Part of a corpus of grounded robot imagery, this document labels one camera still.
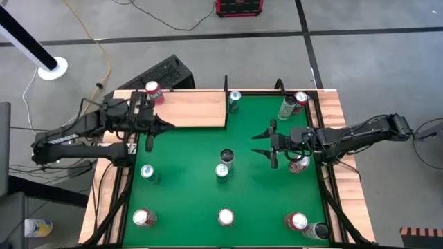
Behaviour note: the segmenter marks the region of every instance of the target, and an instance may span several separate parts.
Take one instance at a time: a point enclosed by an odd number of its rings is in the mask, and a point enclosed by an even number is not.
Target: green table surface
[[[223,128],[175,129],[156,137],[152,153],[145,152],[145,136],[138,141],[135,176],[129,200],[124,247],[148,246],[312,246],[327,241],[306,239],[289,230],[283,218],[302,212],[309,223],[324,222],[325,215],[314,163],[301,174],[288,170],[284,154],[278,169],[251,149],[269,149],[269,139],[251,140],[269,127],[283,97],[243,96],[239,113],[230,114]],[[278,120],[277,131],[307,126],[305,110],[287,121]],[[234,152],[233,170],[226,183],[218,183],[215,166],[220,152]],[[150,164],[162,176],[158,185],[140,175]],[[154,227],[138,227],[133,213],[155,211]],[[230,208],[232,226],[222,227],[217,213]]]

